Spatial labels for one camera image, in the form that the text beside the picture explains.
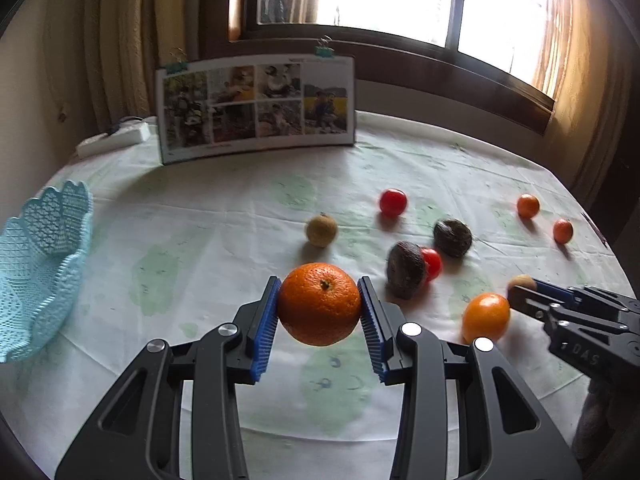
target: blue mesh basket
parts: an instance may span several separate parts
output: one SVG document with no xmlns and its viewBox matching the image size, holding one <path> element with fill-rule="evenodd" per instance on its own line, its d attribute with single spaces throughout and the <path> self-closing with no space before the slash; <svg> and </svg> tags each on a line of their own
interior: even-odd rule
<svg viewBox="0 0 640 480">
<path fill-rule="evenodd" d="M 26 359 L 58 332 L 78 298 L 94 211 L 84 183 L 47 187 L 0 236 L 0 363 Z"/>
</svg>

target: tangerine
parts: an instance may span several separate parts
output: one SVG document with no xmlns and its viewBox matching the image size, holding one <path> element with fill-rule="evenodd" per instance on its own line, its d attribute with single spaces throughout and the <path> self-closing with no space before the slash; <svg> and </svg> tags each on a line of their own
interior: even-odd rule
<svg viewBox="0 0 640 480">
<path fill-rule="evenodd" d="M 462 337 L 468 344 L 478 337 L 495 343 L 506 332 L 510 317 L 507 298 L 494 292 L 479 294 L 469 301 L 462 315 Z"/>
<path fill-rule="evenodd" d="M 328 346 L 347 337 L 360 319 L 360 293 L 351 277 L 331 264 L 293 269 L 278 293 L 278 317 L 295 339 Z"/>
<path fill-rule="evenodd" d="M 525 193 L 520 195 L 516 207 L 518 215 L 522 218 L 533 218 L 540 211 L 540 200 L 538 197 Z"/>
<path fill-rule="evenodd" d="M 574 226 L 565 218 L 556 220 L 554 224 L 554 240 L 556 243 L 564 245 L 574 236 Z"/>
</svg>

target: window frame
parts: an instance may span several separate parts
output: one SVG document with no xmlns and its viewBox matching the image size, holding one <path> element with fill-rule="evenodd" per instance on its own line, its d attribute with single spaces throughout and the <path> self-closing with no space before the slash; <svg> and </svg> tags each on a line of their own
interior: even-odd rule
<svg viewBox="0 0 640 480">
<path fill-rule="evenodd" d="M 458 51 L 464 0 L 451 0 L 446 46 L 360 28 L 257 23 L 258 0 L 200 0 L 200 57 L 304 54 L 329 36 L 337 55 L 355 58 L 356 78 L 436 94 L 507 118 L 543 135 L 554 101 L 484 61 Z M 229 10 L 235 16 L 229 18 Z"/>
</svg>

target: red cherry tomato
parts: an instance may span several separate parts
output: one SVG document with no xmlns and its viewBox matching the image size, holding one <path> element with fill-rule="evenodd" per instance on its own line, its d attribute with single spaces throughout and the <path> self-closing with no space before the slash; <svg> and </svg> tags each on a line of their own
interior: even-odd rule
<svg viewBox="0 0 640 480">
<path fill-rule="evenodd" d="M 399 189 L 386 189 L 380 195 L 380 211 L 384 216 L 400 216 L 406 209 L 406 195 Z"/>
<path fill-rule="evenodd" d="M 435 249 L 421 247 L 422 259 L 427 264 L 427 281 L 435 280 L 442 272 L 442 258 Z"/>
</svg>

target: white power strip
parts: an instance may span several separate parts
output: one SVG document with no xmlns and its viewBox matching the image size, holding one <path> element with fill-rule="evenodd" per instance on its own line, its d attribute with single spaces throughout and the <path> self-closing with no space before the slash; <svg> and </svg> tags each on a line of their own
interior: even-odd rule
<svg viewBox="0 0 640 480">
<path fill-rule="evenodd" d="M 140 144 L 150 136 L 149 125 L 145 121 L 128 121 L 122 123 L 120 129 L 113 135 L 100 134 L 83 140 L 76 146 L 76 153 L 79 158 L 86 158 Z"/>
</svg>

